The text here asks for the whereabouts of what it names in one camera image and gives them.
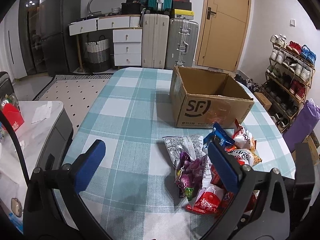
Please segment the refrigerator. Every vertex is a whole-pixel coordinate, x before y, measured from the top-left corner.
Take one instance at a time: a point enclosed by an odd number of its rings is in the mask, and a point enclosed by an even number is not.
[[[81,0],[40,0],[40,33],[48,74],[71,73],[79,67],[76,37],[68,25],[80,19]]]

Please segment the black and white rug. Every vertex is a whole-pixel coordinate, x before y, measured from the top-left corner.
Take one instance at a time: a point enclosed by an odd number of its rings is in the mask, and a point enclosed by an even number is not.
[[[92,104],[108,83],[112,74],[56,75],[34,101],[61,101],[76,135]]]

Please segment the purple gift bag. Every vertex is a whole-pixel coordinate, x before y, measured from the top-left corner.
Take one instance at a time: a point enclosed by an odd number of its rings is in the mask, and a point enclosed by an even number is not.
[[[315,105],[313,99],[307,100],[283,138],[292,153],[294,145],[302,142],[314,129],[320,119],[320,108]]]

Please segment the black cable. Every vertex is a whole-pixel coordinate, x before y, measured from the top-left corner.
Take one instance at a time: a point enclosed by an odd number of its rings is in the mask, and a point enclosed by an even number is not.
[[[11,127],[8,119],[5,117],[5,115],[2,113],[2,111],[0,110],[0,122],[2,123],[2,125],[6,128],[7,132],[9,133],[13,145],[16,148],[17,154],[18,154],[18,158],[19,158],[19,162],[22,168],[22,173],[24,176],[24,179],[26,181],[27,186],[29,185],[30,179],[29,179],[29,175],[28,175],[28,170],[27,170],[27,166],[26,166],[26,162],[24,160],[23,157],[23,153],[20,147],[20,143],[19,140],[17,138],[16,133],[14,132],[13,128]]]

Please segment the laundry basket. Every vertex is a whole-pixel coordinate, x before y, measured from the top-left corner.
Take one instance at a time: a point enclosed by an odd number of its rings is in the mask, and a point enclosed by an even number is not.
[[[92,72],[103,72],[111,67],[108,39],[104,37],[101,41],[86,42],[85,45],[88,51],[89,69]]]

